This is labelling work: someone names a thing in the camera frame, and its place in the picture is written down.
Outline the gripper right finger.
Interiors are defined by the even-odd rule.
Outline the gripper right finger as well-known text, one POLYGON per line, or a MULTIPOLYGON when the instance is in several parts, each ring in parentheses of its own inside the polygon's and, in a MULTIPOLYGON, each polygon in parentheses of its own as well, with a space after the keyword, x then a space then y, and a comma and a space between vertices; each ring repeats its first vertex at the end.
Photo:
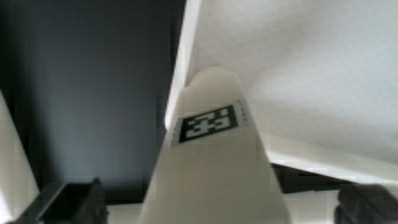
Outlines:
POLYGON ((350 184, 341 187, 334 224, 398 224, 398 185, 350 184))

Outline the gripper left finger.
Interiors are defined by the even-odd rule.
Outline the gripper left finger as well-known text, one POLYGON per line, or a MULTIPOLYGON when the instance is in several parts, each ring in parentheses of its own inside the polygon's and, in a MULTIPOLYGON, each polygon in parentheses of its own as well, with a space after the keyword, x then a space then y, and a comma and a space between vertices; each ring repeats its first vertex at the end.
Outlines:
POLYGON ((100 179, 52 183, 14 224, 107 224, 105 192, 100 179))

